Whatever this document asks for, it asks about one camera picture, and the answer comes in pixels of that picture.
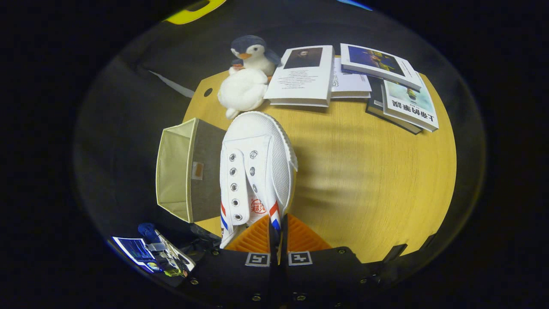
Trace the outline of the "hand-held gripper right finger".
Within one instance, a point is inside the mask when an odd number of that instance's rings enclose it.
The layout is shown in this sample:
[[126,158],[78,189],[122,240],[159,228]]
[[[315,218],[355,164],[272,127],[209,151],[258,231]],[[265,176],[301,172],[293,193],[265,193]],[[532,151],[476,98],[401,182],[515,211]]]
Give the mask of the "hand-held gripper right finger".
[[290,214],[284,218],[281,249],[286,309],[356,309],[382,286],[382,262],[363,263],[348,247],[327,246]]

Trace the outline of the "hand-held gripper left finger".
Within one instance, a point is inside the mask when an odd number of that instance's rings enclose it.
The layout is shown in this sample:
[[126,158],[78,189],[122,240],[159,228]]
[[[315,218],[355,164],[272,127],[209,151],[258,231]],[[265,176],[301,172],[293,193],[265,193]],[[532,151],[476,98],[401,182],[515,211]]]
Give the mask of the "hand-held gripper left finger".
[[272,254],[213,248],[184,284],[184,295],[200,309],[272,309]]

